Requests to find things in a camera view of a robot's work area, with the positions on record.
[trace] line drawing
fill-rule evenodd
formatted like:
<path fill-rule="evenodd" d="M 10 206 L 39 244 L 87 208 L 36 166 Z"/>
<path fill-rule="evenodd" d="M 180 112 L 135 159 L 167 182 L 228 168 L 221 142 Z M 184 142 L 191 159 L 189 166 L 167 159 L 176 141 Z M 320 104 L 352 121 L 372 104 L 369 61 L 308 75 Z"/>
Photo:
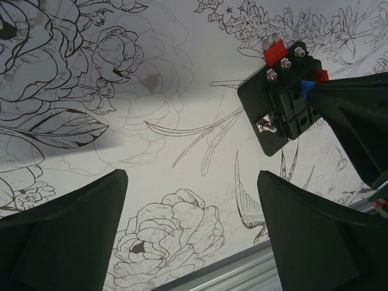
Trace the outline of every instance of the line drawing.
<path fill-rule="evenodd" d="M 166 17 L 157 20 L 145 14 L 150 9 Z M 176 127 L 183 109 L 181 95 L 193 79 L 191 60 L 179 48 L 187 29 L 167 8 L 153 1 L 34 5 L 22 0 L 16 6 L 5 0 L 0 10 L 5 13 L 0 18 L 3 139 L 20 137 L 23 144 L 37 147 L 43 158 L 58 157 L 55 170 L 85 176 L 102 174 L 109 167 L 141 166 L 158 157 L 165 139 L 144 121 Z M 42 18 L 35 21 L 36 15 Z M 139 111 L 147 98 L 159 100 L 158 107 Z M 122 160 L 98 151 L 118 138 L 131 149 Z M 69 155 L 80 152 L 94 164 Z"/>
<path fill-rule="evenodd" d="M 365 183 L 362 182 L 356 190 L 343 191 L 343 196 L 336 199 L 335 202 L 344 206 L 348 206 L 355 203 L 357 200 L 369 198 L 375 192 L 376 190 L 372 190 L 370 187 L 368 187 Z"/>
<path fill-rule="evenodd" d="M 223 245 L 218 208 L 179 189 L 144 206 L 117 233 L 103 290 L 154 289 L 204 267 Z"/>
<path fill-rule="evenodd" d="M 346 168 L 346 166 L 347 166 L 347 158 L 344 158 L 341 150 L 337 146 L 335 146 L 335 149 L 339 153 L 339 161 L 337 163 L 337 172 L 340 172 L 340 171 L 342 171 L 343 169 Z"/>
<path fill-rule="evenodd" d="M 43 161 L 41 151 L 26 138 L 0 133 L 0 218 L 54 198 L 54 187 L 41 180 Z"/>
<path fill-rule="evenodd" d="M 286 169 L 286 159 L 284 157 L 283 150 L 281 153 L 280 177 L 282 179 L 285 179 L 288 182 L 292 181 L 292 177 L 295 172 L 296 162 L 298 160 L 298 150 L 299 150 L 299 143 L 297 145 L 294 159 L 292 161 L 292 165 L 290 167 L 288 174 Z M 314 169 L 315 169 L 315 166 L 313 166 L 310 172 L 310 175 L 305 185 L 303 186 L 303 190 L 306 190 L 306 188 L 309 186 L 311 177 L 314 173 Z M 255 200 L 253 200 L 243 188 L 243 184 L 241 182 L 240 173 L 239 173 L 238 151 L 236 152 L 236 159 L 235 159 L 235 193 L 236 193 L 237 210 L 240 215 L 242 224 L 247 229 L 254 229 L 256 227 L 260 228 L 259 233 L 256 235 L 256 238 L 253 240 L 253 245 L 255 246 L 269 239 L 267 224 L 265 222 L 263 210 L 260 204 L 257 203 Z"/>
<path fill-rule="evenodd" d="M 179 161 L 198 143 L 200 140 L 211 134 L 214 130 L 218 128 L 222 128 L 222 130 L 213 138 L 212 142 L 208 146 L 208 149 L 204 155 L 201 166 L 201 174 L 202 176 L 206 176 L 210 162 L 212 160 L 212 156 L 214 151 L 216 150 L 218 144 L 222 141 L 222 139 L 226 136 L 228 131 L 233 127 L 233 125 L 237 122 L 237 119 L 240 117 L 241 113 L 244 109 L 241 107 L 226 117 L 220 119 L 217 122 L 212 124 L 198 127 L 195 129 L 181 130 L 181 129 L 168 129 L 162 126 L 158 126 L 156 124 L 151 124 L 147 122 L 147 125 L 150 129 L 164 136 L 174 136 L 174 137 L 182 137 L 182 136 L 190 136 L 190 135 L 198 135 L 198 137 L 178 156 L 176 161 L 173 163 L 173 167 L 179 163 Z"/>
<path fill-rule="evenodd" d="M 388 43 L 388 5 L 381 0 L 371 0 L 365 11 L 360 11 L 358 1 L 328 18 L 312 14 L 311 8 L 295 17 L 288 7 L 282 15 L 270 16 L 253 0 L 198 0 L 195 12 L 205 11 L 209 22 L 217 23 L 221 30 L 241 41 L 236 48 L 240 54 L 263 58 L 263 41 L 277 33 L 287 45 L 303 41 L 310 54 L 325 55 L 328 61 L 341 65 L 331 76 L 344 72 L 354 76 L 363 62 Z M 359 39 L 370 50 L 362 56 L 355 44 Z"/>
<path fill-rule="evenodd" d="M 319 120 L 317 120 L 316 123 L 311 125 L 306 131 L 308 131 L 308 130 L 321 130 L 326 125 L 327 125 L 327 122 L 323 118 L 320 118 Z"/>
<path fill-rule="evenodd" d="M 377 63 L 372 69 L 372 74 L 379 74 L 388 71 L 388 52 L 384 52 L 381 58 L 377 59 Z"/>

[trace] blue plastic piece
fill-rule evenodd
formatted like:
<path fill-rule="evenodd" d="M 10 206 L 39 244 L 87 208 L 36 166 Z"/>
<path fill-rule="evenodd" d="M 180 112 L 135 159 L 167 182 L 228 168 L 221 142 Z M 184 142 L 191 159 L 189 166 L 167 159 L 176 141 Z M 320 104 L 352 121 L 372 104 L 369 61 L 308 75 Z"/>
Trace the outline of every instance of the blue plastic piece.
<path fill-rule="evenodd" d="M 306 80 L 302 80 L 301 81 L 301 85 L 302 85 L 302 94 L 303 94 L 303 98 L 306 99 L 307 98 L 307 93 L 313 89 L 315 87 L 315 82 L 314 81 L 306 81 Z"/>

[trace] peony drawing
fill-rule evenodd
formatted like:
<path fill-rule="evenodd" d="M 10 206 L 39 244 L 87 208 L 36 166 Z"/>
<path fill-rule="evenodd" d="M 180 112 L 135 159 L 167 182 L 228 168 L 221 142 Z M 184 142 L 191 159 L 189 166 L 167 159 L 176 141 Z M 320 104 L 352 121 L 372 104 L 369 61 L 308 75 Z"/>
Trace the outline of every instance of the peony drawing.
<path fill-rule="evenodd" d="M 163 5 L 7 0 L 0 11 L 0 133 L 82 175 L 157 158 L 165 137 L 146 122 L 176 127 L 192 81 L 186 28 Z"/>
<path fill-rule="evenodd" d="M 152 290 L 206 264 L 224 244 L 218 209 L 179 189 L 151 203 L 118 232 L 105 291 Z"/>

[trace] red plastic piece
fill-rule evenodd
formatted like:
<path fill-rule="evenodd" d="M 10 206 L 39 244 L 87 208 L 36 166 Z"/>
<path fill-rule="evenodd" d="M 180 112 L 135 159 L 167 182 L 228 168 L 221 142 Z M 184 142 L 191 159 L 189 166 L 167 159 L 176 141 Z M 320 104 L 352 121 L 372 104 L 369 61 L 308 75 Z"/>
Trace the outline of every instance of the red plastic piece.
<path fill-rule="evenodd" d="M 315 69 L 315 83 L 329 80 L 329 74 L 326 70 Z"/>
<path fill-rule="evenodd" d="M 284 46 L 283 40 L 274 42 L 267 50 L 264 51 L 264 58 L 269 67 L 287 55 L 287 49 Z"/>
<path fill-rule="evenodd" d="M 379 208 L 379 207 L 382 207 L 382 206 L 388 206 L 388 201 L 385 200 L 385 199 L 377 199 L 375 202 L 373 202 L 373 206 L 374 208 Z"/>

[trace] flower drawing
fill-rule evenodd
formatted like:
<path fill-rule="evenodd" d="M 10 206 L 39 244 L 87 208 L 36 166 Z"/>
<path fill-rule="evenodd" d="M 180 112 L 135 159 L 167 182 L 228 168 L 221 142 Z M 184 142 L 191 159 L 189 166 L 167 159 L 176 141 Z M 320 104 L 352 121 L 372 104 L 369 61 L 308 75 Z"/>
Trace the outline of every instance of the flower drawing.
<path fill-rule="evenodd" d="M 388 71 L 388 52 L 384 52 L 383 57 L 377 59 L 377 64 L 373 67 L 372 73 L 379 74 L 386 71 Z"/>
<path fill-rule="evenodd" d="M 53 187 L 37 181 L 44 157 L 24 138 L 0 134 L 0 218 L 47 202 Z"/>
<path fill-rule="evenodd" d="M 144 53 L 136 45 L 138 36 L 122 27 L 103 30 L 97 40 L 93 63 L 100 76 L 110 82 L 126 82 L 140 65 Z"/>
<path fill-rule="evenodd" d="M 14 31 L 0 43 L 0 120 L 44 112 L 48 102 L 69 95 L 87 71 L 75 24 L 78 9 L 72 1 L 61 9 L 60 5 L 60 1 L 39 7 L 30 1 L 0 3 L 5 12 L 1 21 Z"/>
<path fill-rule="evenodd" d="M 49 201 L 55 195 L 55 189 L 46 182 L 36 182 L 15 196 L 16 207 L 20 210 L 31 209 Z"/>
<path fill-rule="evenodd" d="M 342 65 L 343 68 L 335 71 L 334 75 L 350 69 L 350 74 L 354 74 L 360 63 L 388 41 L 386 2 L 371 1 L 362 12 L 358 1 L 354 6 L 340 8 L 338 14 L 330 18 L 311 14 L 310 9 L 301 11 L 295 18 L 290 8 L 283 9 L 283 14 L 269 16 L 255 0 L 198 2 L 195 12 L 209 12 L 209 22 L 217 22 L 222 30 L 241 41 L 237 47 L 241 54 L 264 58 L 263 41 L 276 33 L 286 45 L 303 41 L 311 55 L 320 52 L 326 54 L 327 60 Z M 367 22 L 370 28 L 360 31 L 360 24 Z M 357 59 L 357 39 L 370 44 L 373 51 L 353 61 Z"/>
<path fill-rule="evenodd" d="M 95 142 L 74 149 L 74 155 L 68 155 L 66 150 L 45 148 L 44 154 L 55 159 L 56 169 L 88 176 L 102 174 L 111 169 L 150 163 L 163 151 L 167 138 L 155 133 L 148 123 L 176 128 L 183 109 L 181 96 L 190 87 L 193 74 L 190 58 L 179 47 L 187 38 L 186 28 L 177 19 L 170 18 L 167 9 L 159 6 L 153 9 L 154 13 L 165 17 L 145 19 L 133 17 L 133 14 L 122 17 L 135 27 L 147 28 L 146 31 L 114 26 L 103 33 L 91 33 L 90 29 L 82 33 L 88 41 L 89 49 L 85 51 L 95 60 L 90 62 L 90 71 L 80 77 L 79 85 L 67 100 L 74 109 L 86 111 L 109 127 Z M 130 42 L 135 34 L 136 40 L 133 38 L 134 42 Z M 98 55 L 98 44 L 101 45 L 104 38 L 117 41 L 122 49 L 126 48 L 123 41 L 135 50 L 136 46 L 141 47 L 144 54 L 141 63 L 136 69 L 136 65 L 130 66 L 130 55 L 124 54 L 125 50 L 113 54 L 118 57 L 114 60 L 110 59 L 114 57 L 112 54 L 107 54 L 106 60 L 102 59 Z M 113 72 L 115 66 L 111 62 L 116 61 L 116 65 L 121 62 L 122 67 L 124 63 L 129 64 L 129 69 L 122 71 L 126 77 Z M 100 74 L 99 68 L 103 66 L 109 69 Z M 115 148 L 107 149 L 106 145 L 112 140 L 116 142 Z"/>
<path fill-rule="evenodd" d="M 105 291 L 152 290 L 202 268 L 224 244 L 218 209 L 187 189 L 147 204 L 118 237 Z"/>
<path fill-rule="evenodd" d="M 89 21 L 95 26 L 102 26 L 106 22 L 105 13 L 107 12 L 112 13 L 109 9 L 99 9 L 95 12 L 91 12 L 91 14 L 89 14 Z"/>

